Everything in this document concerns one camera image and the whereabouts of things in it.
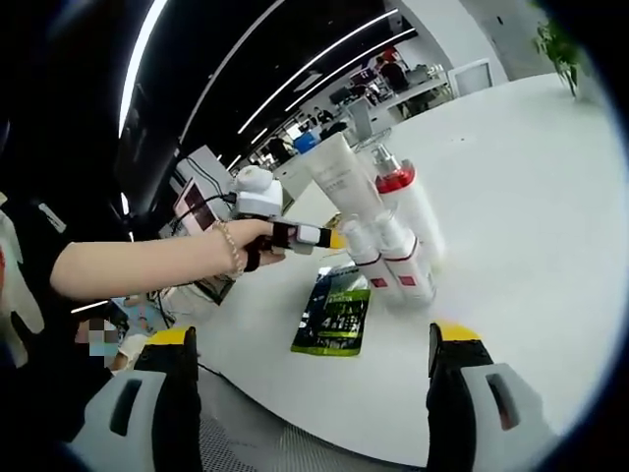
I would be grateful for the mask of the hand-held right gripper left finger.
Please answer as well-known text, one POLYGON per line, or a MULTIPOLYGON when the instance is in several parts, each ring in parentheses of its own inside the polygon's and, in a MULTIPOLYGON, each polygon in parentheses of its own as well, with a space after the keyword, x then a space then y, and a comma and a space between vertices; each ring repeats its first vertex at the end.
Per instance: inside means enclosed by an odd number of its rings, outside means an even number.
POLYGON ((89 471, 201 471, 196 329, 153 335, 86 405, 68 449, 89 471))

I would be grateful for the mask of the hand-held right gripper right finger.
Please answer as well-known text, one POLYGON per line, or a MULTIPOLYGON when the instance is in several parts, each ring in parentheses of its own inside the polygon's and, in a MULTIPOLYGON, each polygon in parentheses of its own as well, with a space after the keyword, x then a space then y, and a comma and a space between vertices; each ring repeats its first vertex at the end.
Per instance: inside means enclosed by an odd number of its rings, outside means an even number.
POLYGON ((480 336, 429 326, 429 471, 532 471, 558 444, 541 396, 480 336))

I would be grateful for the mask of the person's left hand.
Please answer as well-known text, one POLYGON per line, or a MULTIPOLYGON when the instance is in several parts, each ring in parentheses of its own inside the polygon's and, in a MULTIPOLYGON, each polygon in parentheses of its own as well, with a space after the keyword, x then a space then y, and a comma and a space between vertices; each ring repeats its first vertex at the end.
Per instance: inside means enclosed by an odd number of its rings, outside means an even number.
POLYGON ((226 229, 235 251, 238 273, 252 272, 260 266, 269 266, 285 260, 284 253, 255 248, 256 240, 272 235, 272 223, 259 219, 234 220, 226 224, 226 229))

